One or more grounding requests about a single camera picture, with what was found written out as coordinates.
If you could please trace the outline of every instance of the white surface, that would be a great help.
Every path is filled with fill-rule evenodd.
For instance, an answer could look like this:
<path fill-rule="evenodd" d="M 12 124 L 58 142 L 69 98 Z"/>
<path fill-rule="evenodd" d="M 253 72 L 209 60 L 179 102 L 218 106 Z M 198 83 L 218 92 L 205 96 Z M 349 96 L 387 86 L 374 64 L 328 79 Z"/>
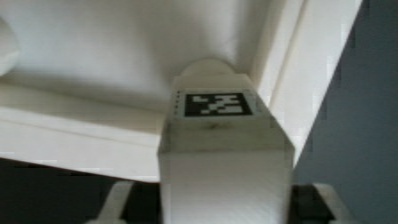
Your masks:
<path fill-rule="evenodd" d="M 186 93 L 252 89 L 237 74 L 181 76 L 173 86 Z M 159 146 L 165 224 L 285 223 L 292 146 L 261 101 L 246 99 L 253 115 L 184 117 L 173 96 Z"/>
<path fill-rule="evenodd" d="M 261 37 L 262 44 L 252 72 L 253 77 L 259 77 L 259 95 L 294 144 L 296 161 L 360 0 L 307 0 L 301 5 L 296 1 L 287 2 L 284 6 L 276 3 L 271 2 L 271 8 L 282 7 L 282 19 L 275 19 L 280 22 L 276 25 L 271 23 L 275 34 L 264 34 Z"/>
<path fill-rule="evenodd" d="M 19 56 L 17 42 L 12 30 L 0 18 L 0 76 L 12 69 Z"/>
<path fill-rule="evenodd" d="M 0 84 L 0 157 L 157 181 L 163 115 Z"/>
<path fill-rule="evenodd" d="M 181 72 L 181 76 L 186 75 L 227 75 L 234 74 L 232 68 L 225 62 L 216 59 L 202 59 L 195 61 Z"/>
<path fill-rule="evenodd" d="M 172 77 L 198 59 L 250 68 L 266 0 L 0 0 L 21 46 L 5 78 L 163 111 Z"/>
<path fill-rule="evenodd" d="M 86 224 L 125 224 L 120 219 L 127 195 L 133 187 L 131 181 L 117 181 L 106 196 L 97 219 L 90 220 Z"/>
<path fill-rule="evenodd" d="M 232 64 L 237 72 L 248 70 L 264 27 L 250 76 L 298 158 L 358 3 L 360 0 L 307 0 L 301 5 L 301 1 L 271 0 L 268 8 L 268 1 L 261 0 L 0 0 L 0 16 L 21 46 L 21 60 L 3 78 L 15 84 L 163 110 L 170 79 L 191 61 L 214 57 Z M 129 138 L 129 134 L 141 133 L 129 121 L 117 121 L 118 127 L 108 122 L 86 122 L 90 113 L 102 119 L 95 109 L 83 115 L 44 118 L 42 113 L 26 111 L 8 106 L 1 109 L 6 119 L 47 127 L 40 129 L 1 122 L 0 131 L 10 127 L 8 136 L 24 136 L 22 142 L 3 139 L 1 144 L 8 145 L 3 158 L 30 162 L 49 159 L 56 161 L 53 166 L 62 168 L 81 170 L 88 167 L 93 173 L 124 178 L 149 176 L 157 180 L 156 158 L 149 163 L 138 160 L 141 153 L 143 157 L 154 155 L 152 147 L 145 150 L 134 143 L 131 146 L 131 141 L 152 142 Z M 133 127 L 127 132 L 120 128 L 125 124 Z M 40 139 L 37 136 L 44 133 L 53 138 Z M 125 169 L 118 163 L 124 153 L 136 162 Z"/>
<path fill-rule="evenodd" d="M 314 184 L 314 187 L 316 187 L 316 191 L 323 198 L 323 201 L 324 201 L 326 207 L 330 209 L 335 220 L 339 222 L 355 221 L 349 210 L 344 206 L 344 202 L 339 198 L 339 195 L 337 195 L 337 192 L 335 192 L 332 186 L 326 184 Z"/>

